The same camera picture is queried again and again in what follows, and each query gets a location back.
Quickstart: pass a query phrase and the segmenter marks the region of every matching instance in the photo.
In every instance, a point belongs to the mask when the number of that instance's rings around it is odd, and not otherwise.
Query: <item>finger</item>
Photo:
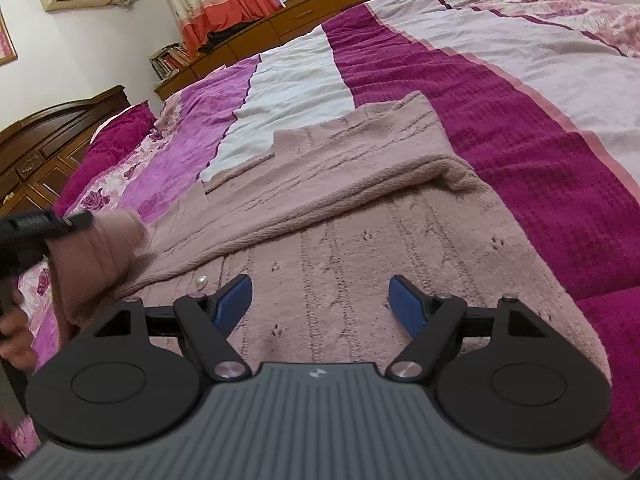
[[[18,332],[11,339],[7,339],[0,344],[0,357],[11,360],[14,356],[23,354],[31,348],[33,334],[28,330]]]
[[[4,335],[12,335],[19,330],[24,330],[29,319],[21,308],[12,308],[0,317],[0,332]]]
[[[23,301],[24,301],[24,296],[22,295],[22,293],[18,289],[15,289],[14,290],[14,303],[16,305],[20,306]]]
[[[29,348],[26,352],[18,354],[9,359],[9,362],[14,366],[14,368],[18,368],[18,370],[24,371],[33,370],[36,367],[37,361],[38,355],[31,348]]]

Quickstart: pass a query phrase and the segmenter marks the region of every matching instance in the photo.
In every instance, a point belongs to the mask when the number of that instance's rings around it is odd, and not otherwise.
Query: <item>magenta pillow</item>
[[[144,101],[107,124],[89,145],[80,167],[65,184],[53,206],[56,214],[66,214],[89,183],[135,150],[155,122],[148,102]]]

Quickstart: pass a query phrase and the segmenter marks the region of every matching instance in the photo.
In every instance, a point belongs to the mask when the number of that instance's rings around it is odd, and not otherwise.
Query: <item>bedspread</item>
[[[640,461],[640,7],[591,0],[372,0],[174,94],[76,208],[157,219],[275,130],[422,92],[594,327],[612,373],[596,445]],[[54,354],[46,266],[20,282],[40,362]],[[33,449],[21,430],[17,441]]]

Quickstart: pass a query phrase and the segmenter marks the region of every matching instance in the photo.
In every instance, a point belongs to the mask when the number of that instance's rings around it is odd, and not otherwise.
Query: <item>picture frame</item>
[[[2,9],[0,9],[0,65],[9,63],[15,59],[18,59],[18,54],[15,51],[11,37],[9,37],[9,31],[2,17]]]

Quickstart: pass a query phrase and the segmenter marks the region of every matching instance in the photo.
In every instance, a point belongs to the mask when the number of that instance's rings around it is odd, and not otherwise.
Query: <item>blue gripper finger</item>
[[[238,274],[210,298],[209,304],[213,305],[210,319],[225,338],[231,335],[249,310],[253,296],[251,278],[247,274]]]
[[[428,320],[431,299],[402,274],[389,280],[389,306],[411,337],[418,335]]]

